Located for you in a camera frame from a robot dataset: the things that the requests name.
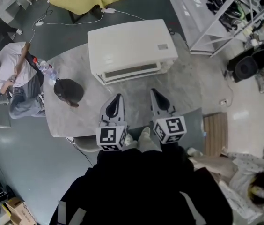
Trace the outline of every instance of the gray table top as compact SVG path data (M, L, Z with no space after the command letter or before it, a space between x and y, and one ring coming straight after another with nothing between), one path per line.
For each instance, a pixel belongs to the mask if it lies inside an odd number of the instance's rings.
M179 34L172 36L179 58L166 74L153 75L103 86L91 74L88 44L66 51L49 63L59 72L59 78L70 78L81 84L84 96L78 108L58 99L53 86L44 79L46 117L52 136L78 137L95 135L101 106L120 93L125 101L125 120L130 128L146 126L152 120L150 89L156 88L185 114L201 107L198 76L191 64L188 47Z

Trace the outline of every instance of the gray floor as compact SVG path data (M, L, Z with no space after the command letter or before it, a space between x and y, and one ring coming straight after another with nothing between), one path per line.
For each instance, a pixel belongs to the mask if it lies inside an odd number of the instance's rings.
M15 41L30 41L31 26L47 9L46 0L35 2L18 13L11 25L23 29ZM182 29L169 0L123 0L110 5L111 8L140 16L144 19L164 19L168 27L183 36ZM70 23L68 12L50 6L52 15L48 23ZM100 22L78 26L43 25L36 27L31 53L50 59L64 51L87 42L87 32L118 23L137 21L125 14L105 14ZM81 22L95 21L87 15ZM27 117L11 120L8 106L0 105L0 124L11 124L12 129L0 128L0 172L2 183L9 184L30 207L40 224L48 224L58 199L70 184L83 175L90 166L85 157L65 139L53 138L45 118ZM96 154L88 154L95 163Z

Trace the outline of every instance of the jeans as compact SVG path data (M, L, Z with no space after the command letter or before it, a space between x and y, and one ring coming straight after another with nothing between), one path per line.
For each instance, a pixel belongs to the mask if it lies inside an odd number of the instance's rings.
M41 93L37 75L25 85L14 88L9 115L13 119L26 116L45 117L44 105L38 94Z

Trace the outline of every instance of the electrical outlet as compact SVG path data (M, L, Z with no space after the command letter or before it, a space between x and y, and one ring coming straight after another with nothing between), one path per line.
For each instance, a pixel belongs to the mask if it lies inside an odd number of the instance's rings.
M220 105L222 106L227 105L227 100L226 99L221 100Z

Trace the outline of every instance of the white sneaker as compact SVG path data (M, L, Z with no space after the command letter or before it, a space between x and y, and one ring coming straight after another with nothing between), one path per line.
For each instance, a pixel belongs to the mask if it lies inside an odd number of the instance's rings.
M44 110L44 93L38 94L38 97L40 98L40 101L42 102L42 110Z
M204 155L204 154L201 153L199 150L196 150L196 149L194 149L194 148L192 148L192 147L190 147L190 148L187 149L187 154L188 154L188 156L190 156L190 157L201 157L201 156Z
M18 30L16 31L16 33L19 34L19 35L21 35L21 34L23 33L23 31L22 31L21 29L18 29Z
M146 133L146 134L148 134L148 136L150 136L151 135L151 129L149 128L149 127L145 127L143 130L142 130L142 132L141 133Z
M130 134L127 134L127 136L126 136L126 138L125 138L125 141L124 141L124 144L125 144L126 146L129 146L133 141L134 141L134 140L133 140L132 136L131 136Z

